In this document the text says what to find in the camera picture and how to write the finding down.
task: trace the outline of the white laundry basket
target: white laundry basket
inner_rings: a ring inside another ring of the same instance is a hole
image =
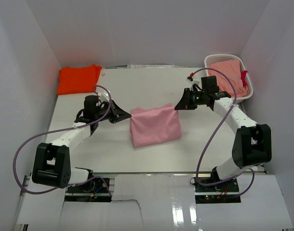
[[[212,54],[212,55],[208,55],[205,58],[205,67],[209,67],[211,64],[215,64],[215,63],[223,62],[223,61],[228,61],[228,60],[239,60],[240,61],[240,71],[245,70],[245,67],[244,67],[244,64],[243,64],[242,60],[239,57],[237,57],[235,55],[232,55],[232,54]],[[249,99],[253,95],[252,83],[250,81],[248,73],[245,76],[245,81],[248,84],[246,86],[247,96],[238,97],[237,98],[237,103],[240,103],[243,100]]]

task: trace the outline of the robotic arm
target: robotic arm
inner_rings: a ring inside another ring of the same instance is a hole
[[[32,181],[38,184],[64,188],[67,185],[85,182],[90,172],[87,169],[71,168],[70,155],[73,150],[86,138],[90,137],[98,128],[98,123],[83,128],[101,118],[108,109],[108,94],[89,95],[85,97],[84,108],[81,109],[74,121],[75,129],[67,131],[51,143],[41,143],[37,147],[36,158],[32,171]],[[131,115],[120,109],[111,101],[111,108],[101,120],[109,120],[115,124]]]
[[[198,105],[207,105],[222,118],[226,115],[233,100],[226,91],[220,92],[215,76],[201,78],[202,89],[197,79],[188,77],[188,81],[192,86],[184,89],[175,110],[195,110]],[[235,133],[232,157],[213,169],[209,183],[236,176],[271,160],[271,130],[268,125],[257,124],[237,105],[229,113],[226,122]]]

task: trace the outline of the blue wire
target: blue wire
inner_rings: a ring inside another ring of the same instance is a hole
[[[102,189],[102,187],[98,188],[95,192],[94,192],[94,195],[100,191],[100,189]]]

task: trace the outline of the folded pink cloth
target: folded pink cloth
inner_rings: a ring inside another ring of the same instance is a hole
[[[247,96],[247,91],[243,87],[241,79],[239,60],[219,62],[211,64],[209,67],[223,72],[230,79],[236,89],[237,97]],[[210,76],[216,76],[216,81],[221,91],[227,91],[232,97],[235,96],[231,85],[223,75],[212,70],[208,70],[208,73]]]
[[[130,133],[134,147],[163,143],[182,136],[178,111],[170,103],[163,107],[131,110]]]

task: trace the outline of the white wall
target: white wall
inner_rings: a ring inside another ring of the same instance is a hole
[[[62,66],[240,54],[269,0],[27,0]]]
[[[241,53],[254,85],[251,118],[272,129],[272,161],[294,225],[294,1],[271,0]]]
[[[27,3],[0,0],[0,231],[12,228],[20,194],[12,172],[14,153],[24,140],[47,129],[59,69]],[[30,173],[39,142],[21,152],[21,180]]]

